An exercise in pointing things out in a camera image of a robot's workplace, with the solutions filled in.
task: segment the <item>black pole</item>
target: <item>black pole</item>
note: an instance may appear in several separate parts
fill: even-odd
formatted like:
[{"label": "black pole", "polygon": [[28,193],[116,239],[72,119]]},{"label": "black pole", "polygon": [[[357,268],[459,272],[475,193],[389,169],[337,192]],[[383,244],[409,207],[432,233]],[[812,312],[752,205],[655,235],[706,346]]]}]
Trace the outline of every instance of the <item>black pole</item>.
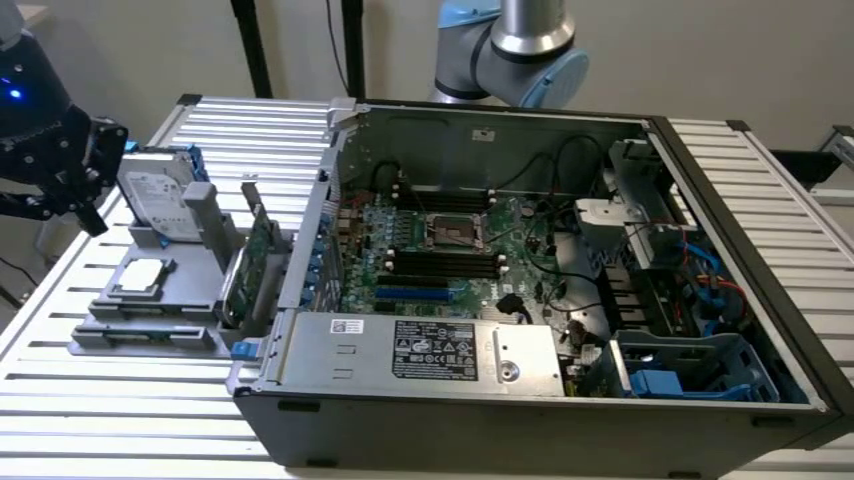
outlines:
[{"label": "black pole", "polygon": [[257,98],[272,98],[261,31],[257,27],[257,15],[254,14],[254,0],[230,0],[230,9],[240,27],[240,40],[242,41],[245,63],[249,66],[254,96]]},{"label": "black pole", "polygon": [[363,13],[363,0],[341,0],[347,86],[349,87],[349,96],[355,98],[364,98],[364,47],[361,45]]}]

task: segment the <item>blue latch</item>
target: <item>blue latch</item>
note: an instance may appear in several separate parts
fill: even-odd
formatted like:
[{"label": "blue latch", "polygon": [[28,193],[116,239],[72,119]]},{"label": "blue latch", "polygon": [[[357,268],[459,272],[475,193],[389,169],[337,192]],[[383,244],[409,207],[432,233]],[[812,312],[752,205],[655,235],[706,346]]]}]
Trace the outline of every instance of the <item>blue latch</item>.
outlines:
[{"label": "blue latch", "polygon": [[236,342],[230,347],[230,359],[245,362],[257,360],[257,343]]},{"label": "blue latch", "polygon": [[639,397],[681,398],[681,384],[676,372],[639,370],[628,376],[631,390]]}]

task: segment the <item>robotic arm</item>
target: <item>robotic arm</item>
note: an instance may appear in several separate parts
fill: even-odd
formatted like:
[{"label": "robotic arm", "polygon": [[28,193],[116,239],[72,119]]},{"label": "robotic arm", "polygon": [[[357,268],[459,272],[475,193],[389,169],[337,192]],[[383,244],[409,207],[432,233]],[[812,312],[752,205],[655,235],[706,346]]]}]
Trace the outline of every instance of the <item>robotic arm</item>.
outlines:
[{"label": "robotic arm", "polygon": [[563,108],[587,74],[564,0],[445,0],[433,102]]},{"label": "robotic arm", "polygon": [[40,195],[0,192],[0,214],[46,220],[73,212],[106,231],[92,204],[116,181],[126,129],[73,104],[12,0],[0,0],[0,177]]}]

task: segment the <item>warning label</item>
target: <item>warning label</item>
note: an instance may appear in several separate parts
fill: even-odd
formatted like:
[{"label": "warning label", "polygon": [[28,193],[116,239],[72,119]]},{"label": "warning label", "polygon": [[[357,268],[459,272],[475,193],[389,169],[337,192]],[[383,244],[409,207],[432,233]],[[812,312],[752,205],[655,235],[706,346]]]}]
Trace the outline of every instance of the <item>warning label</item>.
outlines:
[{"label": "warning label", "polygon": [[395,322],[391,373],[397,378],[477,381],[471,323]]}]

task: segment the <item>cpu socket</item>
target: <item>cpu socket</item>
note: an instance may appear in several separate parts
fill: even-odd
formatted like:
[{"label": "cpu socket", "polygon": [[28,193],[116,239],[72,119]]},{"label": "cpu socket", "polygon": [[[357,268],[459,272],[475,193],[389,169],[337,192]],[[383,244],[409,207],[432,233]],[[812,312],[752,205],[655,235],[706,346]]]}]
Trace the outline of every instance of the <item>cpu socket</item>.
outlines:
[{"label": "cpu socket", "polygon": [[431,214],[424,219],[427,226],[424,243],[428,247],[483,249],[483,226],[480,215]]}]

